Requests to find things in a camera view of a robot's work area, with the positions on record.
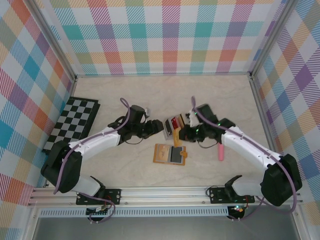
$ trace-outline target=plaid wallpaper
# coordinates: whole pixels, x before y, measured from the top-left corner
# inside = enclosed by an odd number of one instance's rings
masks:
[[[256,77],[278,150],[298,159],[309,229],[320,236],[320,0],[299,1]]]
[[[0,240],[22,232],[71,80],[22,0],[0,0]]]
[[[37,2],[77,73],[121,75],[247,72],[281,0]]]
[[[250,65],[250,67],[249,67],[248,72],[252,72],[253,71],[253,69],[254,69],[254,67],[256,65],[256,62],[257,62],[257,60],[258,60],[258,58],[260,56],[260,53],[264,49],[264,47],[265,47],[265,45],[266,45],[266,43],[267,43],[267,41],[268,41],[268,39],[270,37],[270,34],[271,34],[271,32],[273,31],[273,29],[274,29],[274,27],[276,25],[276,22],[278,21],[279,17],[282,14],[282,11],[284,10],[284,8],[286,6],[287,1],[288,0],[281,0],[281,3],[279,5],[277,11],[276,11],[275,15],[273,16],[273,19],[272,19],[267,31],[265,32],[265,34],[263,36],[263,39],[262,39],[262,41],[260,43],[260,46],[259,46],[258,50],[256,51],[256,53],[254,55],[253,61],[252,61],[251,65]]]

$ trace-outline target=red object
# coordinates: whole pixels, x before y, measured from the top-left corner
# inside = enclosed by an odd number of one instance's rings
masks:
[[[177,129],[179,127],[175,117],[171,119],[171,123],[172,123],[173,129]]]
[[[218,159],[219,161],[223,161],[225,158],[225,147],[218,143]]]

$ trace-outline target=orange object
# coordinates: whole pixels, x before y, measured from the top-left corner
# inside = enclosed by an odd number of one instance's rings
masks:
[[[180,152],[180,155],[184,158],[187,158],[188,157],[188,153],[186,151],[181,151]]]
[[[181,140],[179,139],[179,131],[181,130],[181,127],[176,128],[173,130],[173,145],[174,147],[181,146]]]

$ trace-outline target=cable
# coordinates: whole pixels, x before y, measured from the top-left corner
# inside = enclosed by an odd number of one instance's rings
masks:
[[[249,207],[249,200],[248,200],[248,196],[247,195],[245,195],[245,201],[246,201],[246,208],[248,208]]]
[[[232,134],[234,134],[234,135],[236,135],[236,136],[238,136],[238,137],[241,137],[242,139],[244,139],[245,141],[247,141],[248,143],[250,143],[252,146],[256,147],[258,150],[260,150],[261,152],[263,152],[265,155],[269,156],[270,159],[272,159],[273,161],[275,161],[275,162],[279,165],[279,167],[280,167],[281,170],[284,172],[285,176],[287,177],[287,179],[288,179],[288,181],[289,181],[289,183],[290,183],[290,186],[291,186],[291,189],[292,189],[292,195],[293,195],[292,208],[291,208],[289,211],[285,211],[285,212],[281,211],[281,213],[283,213],[283,214],[292,214],[292,213],[295,211],[296,207],[297,207],[297,193],[296,193],[296,188],[295,188],[294,182],[292,181],[292,179],[291,179],[291,177],[290,177],[290,174],[288,173],[288,171],[286,170],[286,168],[281,164],[281,162],[279,162],[274,156],[270,155],[266,150],[264,150],[262,147],[260,147],[259,145],[257,145],[257,144],[256,144],[255,142],[253,142],[251,139],[249,139],[249,138],[247,138],[247,137],[245,137],[245,136],[242,136],[241,134],[239,134],[239,133],[237,133],[237,132],[235,132],[235,131],[233,131],[233,130],[231,130],[231,129],[229,129],[229,128],[226,128],[226,127],[224,127],[224,126],[217,125],[217,124],[209,121],[208,119],[206,119],[206,118],[198,111],[198,109],[197,109],[197,107],[196,107],[196,98],[195,98],[195,96],[192,96],[192,97],[191,97],[191,104],[192,104],[192,110],[193,110],[194,112],[196,112],[197,115],[198,115],[205,123],[207,123],[207,124],[209,124],[209,125],[211,125],[211,126],[213,126],[213,127],[215,127],[215,128],[222,129],[222,130],[224,130],[224,131],[230,132],[230,133],[232,133]],[[261,201],[260,204],[258,205],[258,208],[262,205],[262,203],[264,202],[264,199],[265,199],[265,198],[262,198],[262,201]]]
[[[95,197],[95,196],[89,196],[85,193],[81,193],[83,196],[87,197],[87,198],[90,198],[90,199],[94,199],[94,200],[98,200],[98,201],[104,201],[110,205],[113,206],[113,210],[111,212],[111,214],[109,216],[106,216],[104,217],[103,219],[101,219],[100,221],[96,221],[97,224],[101,224],[107,220],[109,220],[113,214],[115,214],[116,212],[116,205],[112,202],[112,201],[109,201],[109,200],[106,200],[106,199],[103,199],[103,198],[99,198],[99,197]],[[93,222],[93,220],[91,219],[91,216],[93,215],[93,213],[89,214],[89,220],[91,221],[91,223]]]
[[[241,218],[241,220],[243,221],[243,220],[249,219],[249,218],[251,218],[253,215],[255,215],[255,214],[258,212],[258,210],[260,209],[262,203],[263,203],[263,201],[261,201],[261,202],[259,203],[259,205],[256,207],[256,209],[255,209],[253,212],[249,213],[247,216],[244,216],[243,218]]]
[[[99,133],[97,133],[97,134],[95,134],[95,135],[92,135],[92,136],[84,139],[83,141],[81,141],[80,143],[78,143],[77,145],[75,145],[75,146],[65,155],[65,157],[64,157],[64,159],[63,159],[63,162],[62,162],[62,165],[61,165],[61,168],[60,168],[60,171],[59,171],[58,179],[57,179],[57,181],[56,181],[56,185],[55,185],[55,189],[54,189],[54,191],[53,191],[53,194],[56,194],[56,193],[58,192],[58,190],[59,190],[59,186],[60,186],[60,183],[61,183],[61,178],[62,178],[62,174],[63,174],[63,172],[64,172],[65,165],[66,165],[66,163],[67,163],[67,161],[68,161],[69,156],[73,153],[74,150],[76,150],[80,145],[88,142],[89,140],[92,140],[92,139],[94,139],[94,138],[96,138],[96,137],[100,137],[100,136],[112,134],[112,133],[118,131],[119,129],[121,129],[124,125],[127,124],[128,120],[129,120],[129,117],[130,117],[130,105],[129,105],[129,103],[127,102],[127,100],[125,100],[124,98],[120,98],[120,102],[121,102],[124,106],[126,106],[126,108],[128,109],[128,112],[127,112],[127,116],[126,116],[125,121],[124,121],[120,126],[118,126],[117,128],[115,128],[115,129],[113,129],[113,130],[106,131],[106,132],[99,132]]]
[[[199,144],[200,148],[209,149],[209,148],[212,148],[213,146],[217,145],[218,141],[215,144],[211,145],[211,146],[202,146],[199,141],[198,141],[198,144]]]
[[[208,190],[210,190],[210,188],[212,188],[212,187],[218,188],[218,186],[212,185],[212,186],[208,187],[208,188],[205,190],[205,194],[206,194],[209,198],[211,198],[211,197],[210,197],[209,194],[208,194]]]
[[[109,195],[107,195],[106,197],[112,202],[112,199]]]
[[[275,206],[273,206],[272,204],[266,202],[264,199],[261,199],[260,197],[258,196],[255,196],[259,201],[263,202],[265,205],[269,206],[269,207],[272,207],[273,210],[277,211],[278,213],[280,214],[287,214],[287,211],[283,211],[283,210],[279,210],[278,208],[276,208]]]
[[[126,144],[130,144],[130,145],[138,145],[139,143],[141,143],[144,139],[141,138],[141,141],[139,142],[136,142],[136,143],[131,143],[131,142],[127,142],[127,141],[124,141]]]

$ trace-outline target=white arm casing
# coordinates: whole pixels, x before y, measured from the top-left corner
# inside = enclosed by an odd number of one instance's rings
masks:
[[[235,180],[232,188],[239,196],[263,196],[260,183],[262,183],[264,175],[242,176]]]
[[[193,110],[190,110],[188,112],[189,114],[189,123],[190,127],[193,128],[195,126],[198,126],[200,124],[199,119],[197,118],[195,112]]]
[[[111,130],[113,130],[113,128],[106,127],[101,132],[105,133]],[[74,146],[81,143],[85,139],[70,142],[69,147],[73,148]],[[80,152],[82,155],[82,160],[85,161],[91,158],[92,156],[100,153],[103,150],[117,146],[119,144],[119,141],[120,141],[120,135],[115,131],[114,133],[111,133],[111,134],[97,136],[85,142],[74,151]],[[95,181],[92,177],[81,175],[79,177],[77,184],[74,186],[74,188],[71,191],[87,194],[89,196],[94,196],[99,189],[100,189],[100,184],[97,181]]]
[[[111,130],[113,130],[113,128],[106,127],[101,132],[105,133]],[[69,147],[73,148],[77,144],[81,143],[83,140],[84,139],[70,142]],[[100,153],[103,150],[117,146],[119,144],[119,141],[120,141],[120,135],[115,131],[114,133],[111,133],[108,135],[101,135],[101,136],[95,137],[87,141],[86,143],[82,144],[80,147],[78,147],[74,151],[80,152],[82,155],[82,160],[85,161],[91,158],[92,156]]]
[[[267,155],[265,155],[262,151],[260,151],[259,149],[251,145],[249,142],[244,140],[243,137],[250,139],[257,145],[259,145],[261,148],[266,150],[270,155],[274,156],[277,160],[280,160],[279,153],[273,152],[270,149],[257,143],[255,140],[244,134],[238,126],[232,126],[229,129],[241,134],[242,137],[239,137],[229,131],[226,131],[225,134],[223,134],[221,137],[222,144],[235,150],[237,153],[239,153],[241,156],[247,159],[250,163],[256,166],[263,173],[265,172],[265,170],[268,169],[268,165],[273,165],[275,164],[275,162],[272,159],[270,159]]]

